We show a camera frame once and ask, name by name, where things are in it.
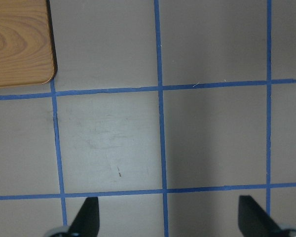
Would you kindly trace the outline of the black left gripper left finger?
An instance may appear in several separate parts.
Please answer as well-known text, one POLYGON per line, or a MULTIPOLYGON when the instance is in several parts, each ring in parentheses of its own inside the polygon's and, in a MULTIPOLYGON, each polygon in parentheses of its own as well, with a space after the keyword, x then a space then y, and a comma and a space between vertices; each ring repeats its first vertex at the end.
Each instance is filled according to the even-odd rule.
POLYGON ((98 197, 87 197, 70 226, 51 229, 46 237, 97 237, 99 233, 98 197))

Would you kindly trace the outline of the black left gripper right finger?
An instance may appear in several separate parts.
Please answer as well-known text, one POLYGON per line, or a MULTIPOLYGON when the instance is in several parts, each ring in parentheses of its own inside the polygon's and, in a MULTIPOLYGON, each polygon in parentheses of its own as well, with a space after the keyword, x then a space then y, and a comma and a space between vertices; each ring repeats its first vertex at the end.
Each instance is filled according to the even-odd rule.
POLYGON ((244 237, 296 237, 296 229, 281 228, 251 196, 238 199, 238 228, 244 237))

